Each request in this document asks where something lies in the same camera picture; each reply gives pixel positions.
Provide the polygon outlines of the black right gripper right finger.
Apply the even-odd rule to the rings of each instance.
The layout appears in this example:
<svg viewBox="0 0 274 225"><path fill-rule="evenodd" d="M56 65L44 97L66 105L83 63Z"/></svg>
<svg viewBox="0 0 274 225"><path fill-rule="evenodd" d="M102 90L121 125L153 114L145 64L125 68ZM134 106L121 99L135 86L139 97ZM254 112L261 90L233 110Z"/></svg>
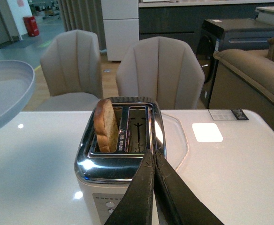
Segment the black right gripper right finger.
<svg viewBox="0 0 274 225"><path fill-rule="evenodd" d="M154 193L161 225L223 224L189 189L164 156L156 151Z"/></svg>

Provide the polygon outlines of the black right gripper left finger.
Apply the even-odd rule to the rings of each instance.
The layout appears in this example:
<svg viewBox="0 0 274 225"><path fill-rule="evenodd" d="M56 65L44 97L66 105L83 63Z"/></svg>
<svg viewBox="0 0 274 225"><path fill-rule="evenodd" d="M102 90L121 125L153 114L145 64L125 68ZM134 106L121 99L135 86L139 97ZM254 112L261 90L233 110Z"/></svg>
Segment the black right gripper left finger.
<svg viewBox="0 0 274 225"><path fill-rule="evenodd" d="M105 222L106 225L150 225L152 223L154 159L146 150L124 197Z"/></svg>

